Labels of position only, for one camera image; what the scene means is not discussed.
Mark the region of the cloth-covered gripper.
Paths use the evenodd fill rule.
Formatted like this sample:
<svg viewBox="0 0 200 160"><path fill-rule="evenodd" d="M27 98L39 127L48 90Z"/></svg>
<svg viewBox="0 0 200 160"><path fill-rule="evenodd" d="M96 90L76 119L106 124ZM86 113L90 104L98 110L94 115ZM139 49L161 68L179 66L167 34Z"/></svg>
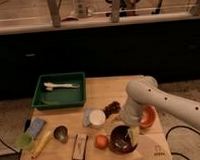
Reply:
<svg viewBox="0 0 200 160"><path fill-rule="evenodd" d="M138 144L141 118L142 112L136 108L128 109L123 107L120 111L120 119L129 127L128 134L132 145Z"/></svg>

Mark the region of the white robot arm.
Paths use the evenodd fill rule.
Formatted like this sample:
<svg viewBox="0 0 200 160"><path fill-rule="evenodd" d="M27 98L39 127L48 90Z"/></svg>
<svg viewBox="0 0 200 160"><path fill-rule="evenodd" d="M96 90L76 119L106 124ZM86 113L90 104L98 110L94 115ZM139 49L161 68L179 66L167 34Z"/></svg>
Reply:
<svg viewBox="0 0 200 160"><path fill-rule="evenodd" d="M119 116L128 126L138 126L144 108L155 106L200 131L200 102L163 92L152 76L142 76L126 85L127 99Z"/></svg>

